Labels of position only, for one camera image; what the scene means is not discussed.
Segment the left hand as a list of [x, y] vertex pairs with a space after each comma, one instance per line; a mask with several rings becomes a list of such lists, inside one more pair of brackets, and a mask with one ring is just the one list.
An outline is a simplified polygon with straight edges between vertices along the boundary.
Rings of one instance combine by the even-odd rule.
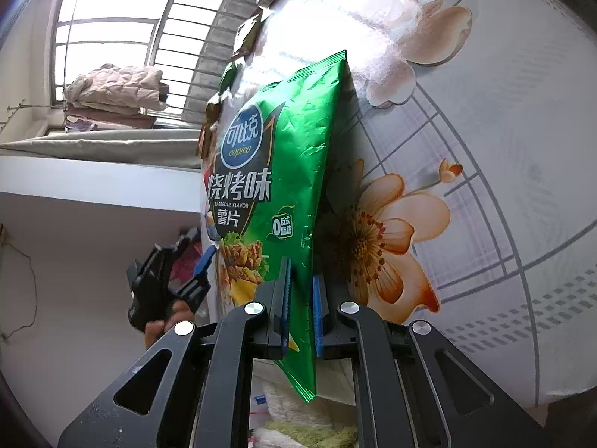
[[159, 338], [181, 321], [194, 321], [194, 313], [185, 301], [174, 301], [170, 308], [170, 314], [165, 320], [148, 321], [146, 323], [144, 332], [145, 348], [151, 348]]

